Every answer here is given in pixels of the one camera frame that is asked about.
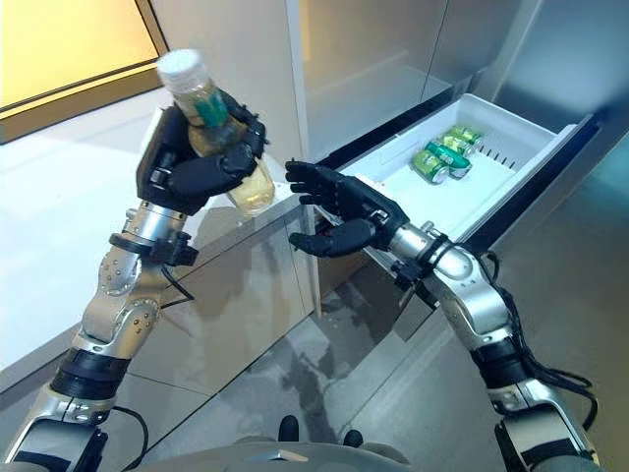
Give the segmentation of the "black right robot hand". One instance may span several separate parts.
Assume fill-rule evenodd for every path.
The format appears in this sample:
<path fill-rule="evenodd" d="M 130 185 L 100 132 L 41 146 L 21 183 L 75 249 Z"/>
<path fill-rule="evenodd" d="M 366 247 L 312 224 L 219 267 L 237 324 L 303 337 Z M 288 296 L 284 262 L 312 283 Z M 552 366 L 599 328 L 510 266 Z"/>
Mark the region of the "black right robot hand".
<path fill-rule="evenodd" d="M 297 160 L 285 169 L 301 205 L 322 207 L 342 220 L 326 234 L 289 235 L 291 245 L 311 256 L 337 258 L 366 247 L 386 251 L 397 230 L 410 222 L 399 205 L 356 177 Z"/>

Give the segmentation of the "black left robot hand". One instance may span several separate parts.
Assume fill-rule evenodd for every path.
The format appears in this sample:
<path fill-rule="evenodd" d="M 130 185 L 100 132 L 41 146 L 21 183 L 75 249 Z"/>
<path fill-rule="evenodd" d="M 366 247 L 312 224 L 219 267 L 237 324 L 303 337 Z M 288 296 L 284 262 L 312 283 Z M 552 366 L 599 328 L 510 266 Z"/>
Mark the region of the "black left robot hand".
<path fill-rule="evenodd" d="M 163 109 L 136 173 L 141 200 L 192 216 L 209 198 L 240 187 L 253 175 L 268 143 L 265 126 L 229 93 L 223 90 L 220 96 L 229 116 L 245 126 L 244 136 L 225 150 L 199 156 L 184 113 L 175 104 Z"/>

